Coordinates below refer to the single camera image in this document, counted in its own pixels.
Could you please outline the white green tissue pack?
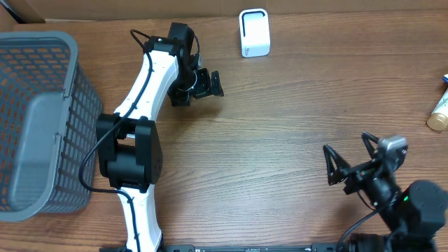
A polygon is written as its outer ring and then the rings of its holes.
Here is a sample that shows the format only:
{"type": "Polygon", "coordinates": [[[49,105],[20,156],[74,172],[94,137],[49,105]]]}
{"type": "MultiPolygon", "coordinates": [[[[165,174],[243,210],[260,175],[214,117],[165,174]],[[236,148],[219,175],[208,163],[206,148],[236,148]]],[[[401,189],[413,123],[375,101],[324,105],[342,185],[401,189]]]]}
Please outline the white green tissue pack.
{"type": "Polygon", "coordinates": [[[436,105],[426,122],[432,130],[443,131],[447,127],[447,91],[436,105]]]}

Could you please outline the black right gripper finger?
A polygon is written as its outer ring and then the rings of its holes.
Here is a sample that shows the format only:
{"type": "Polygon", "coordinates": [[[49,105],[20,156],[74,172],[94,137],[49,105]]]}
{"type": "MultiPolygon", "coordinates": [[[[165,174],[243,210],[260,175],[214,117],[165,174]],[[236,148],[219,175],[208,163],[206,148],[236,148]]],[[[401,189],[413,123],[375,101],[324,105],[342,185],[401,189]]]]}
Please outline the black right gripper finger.
{"type": "Polygon", "coordinates": [[[350,164],[328,144],[323,146],[323,154],[328,173],[328,184],[332,186],[346,179],[351,168],[350,164]]]}
{"type": "Polygon", "coordinates": [[[363,143],[368,151],[369,156],[372,159],[375,159],[377,149],[374,147],[374,144],[378,144],[379,137],[377,137],[369,132],[363,132],[361,134],[361,139],[363,140],[363,143]]]}

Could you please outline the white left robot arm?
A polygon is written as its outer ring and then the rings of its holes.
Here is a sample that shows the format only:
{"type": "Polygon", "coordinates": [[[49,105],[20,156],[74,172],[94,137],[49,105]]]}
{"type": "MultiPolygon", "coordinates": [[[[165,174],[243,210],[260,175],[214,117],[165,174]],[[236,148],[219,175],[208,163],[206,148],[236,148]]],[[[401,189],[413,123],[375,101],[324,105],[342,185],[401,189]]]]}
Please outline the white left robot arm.
{"type": "Polygon", "coordinates": [[[199,40],[187,24],[173,22],[166,37],[147,36],[139,45],[143,61],[125,100],[96,122],[100,174],[107,193],[122,204],[127,241],[121,251],[161,251],[163,234],[157,221],[155,184],[163,163],[156,120],[166,97],[173,107],[192,99],[224,95],[217,71],[201,66],[199,40]]]}

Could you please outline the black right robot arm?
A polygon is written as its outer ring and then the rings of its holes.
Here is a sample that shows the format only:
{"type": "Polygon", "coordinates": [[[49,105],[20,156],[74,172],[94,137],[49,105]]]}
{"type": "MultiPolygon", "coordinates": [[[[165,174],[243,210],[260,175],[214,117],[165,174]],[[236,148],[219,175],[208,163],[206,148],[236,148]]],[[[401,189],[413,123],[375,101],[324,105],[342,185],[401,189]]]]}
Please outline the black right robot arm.
{"type": "Polygon", "coordinates": [[[339,238],[336,251],[436,251],[436,233],[445,226],[447,191],[428,180],[416,180],[401,190],[394,173],[404,163],[408,142],[399,134],[379,138],[361,134],[370,160],[350,165],[329,145],[323,146],[328,184],[344,183],[347,195],[356,193],[371,212],[339,238]],[[378,215],[389,234],[354,230],[378,215]]]}

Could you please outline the yellow snack bag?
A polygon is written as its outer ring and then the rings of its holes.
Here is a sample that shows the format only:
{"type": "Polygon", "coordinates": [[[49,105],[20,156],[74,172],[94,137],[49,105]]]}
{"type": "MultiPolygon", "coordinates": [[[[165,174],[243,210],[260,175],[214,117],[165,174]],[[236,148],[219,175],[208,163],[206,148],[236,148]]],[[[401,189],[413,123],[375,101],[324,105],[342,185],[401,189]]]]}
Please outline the yellow snack bag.
{"type": "Polygon", "coordinates": [[[448,74],[445,74],[445,75],[442,77],[442,80],[443,80],[446,84],[448,84],[448,74]]]}

